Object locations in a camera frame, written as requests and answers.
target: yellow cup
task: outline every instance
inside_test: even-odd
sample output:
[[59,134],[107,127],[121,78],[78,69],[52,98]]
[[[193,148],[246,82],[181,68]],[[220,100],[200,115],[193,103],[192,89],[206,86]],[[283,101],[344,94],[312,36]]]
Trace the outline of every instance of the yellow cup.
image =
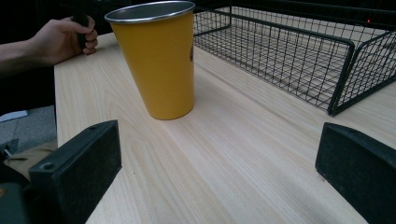
[[105,15],[155,119],[177,119],[194,106],[194,8],[187,1],[155,2]]

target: wooden table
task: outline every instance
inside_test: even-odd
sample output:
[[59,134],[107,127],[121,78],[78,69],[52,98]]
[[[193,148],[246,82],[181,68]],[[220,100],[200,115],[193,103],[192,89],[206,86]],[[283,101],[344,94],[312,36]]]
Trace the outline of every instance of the wooden table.
[[195,106],[153,119],[113,34],[55,66],[58,140],[117,119],[122,169],[89,223],[365,223],[315,169],[324,122],[396,148],[396,83],[335,118],[195,49]]

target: wire basket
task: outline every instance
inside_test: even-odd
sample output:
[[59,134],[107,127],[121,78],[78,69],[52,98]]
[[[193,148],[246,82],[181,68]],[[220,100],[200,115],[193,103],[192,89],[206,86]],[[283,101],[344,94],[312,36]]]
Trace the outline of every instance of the wire basket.
[[335,116],[396,79],[396,11],[194,1],[194,44]]

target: metal wire mesh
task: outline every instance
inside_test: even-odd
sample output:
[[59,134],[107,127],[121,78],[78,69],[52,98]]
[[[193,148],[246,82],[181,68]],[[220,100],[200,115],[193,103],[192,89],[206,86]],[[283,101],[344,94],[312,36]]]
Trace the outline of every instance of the metal wire mesh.
[[[331,115],[395,78],[395,37],[384,30],[388,24],[381,24],[383,29],[361,26],[350,19],[361,17],[359,13],[347,14],[341,23],[337,15],[319,13],[323,9],[317,5],[312,12],[295,2],[269,1],[276,3],[272,7],[263,3],[267,1],[259,6],[249,2],[242,7],[198,7],[195,45]],[[356,45],[362,47],[355,52]]]

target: cup rim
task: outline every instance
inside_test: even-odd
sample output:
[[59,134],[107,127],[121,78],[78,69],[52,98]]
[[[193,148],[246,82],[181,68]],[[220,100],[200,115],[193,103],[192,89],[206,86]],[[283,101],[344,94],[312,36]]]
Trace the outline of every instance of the cup rim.
[[[149,17],[142,17],[142,18],[133,18],[133,19],[117,19],[116,16],[125,14],[127,11],[131,11],[134,9],[138,9],[139,7],[159,7],[160,5],[167,5],[167,4],[184,4],[186,5],[181,10],[175,10],[169,12],[167,14],[157,15],[157,16],[149,16]],[[111,12],[108,12],[105,15],[105,21],[110,23],[118,23],[118,24],[126,24],[126,23],[142,23],[142,22],[149,22],[149,21],[160,21],[169,18],[173,18],[176,16],[180,16],[186,14],[195,9],[195,4],[190,1],[161,1],[161,2],[152,2],[152,3],[145,3],[139,4],[129,7],[122,7]]]

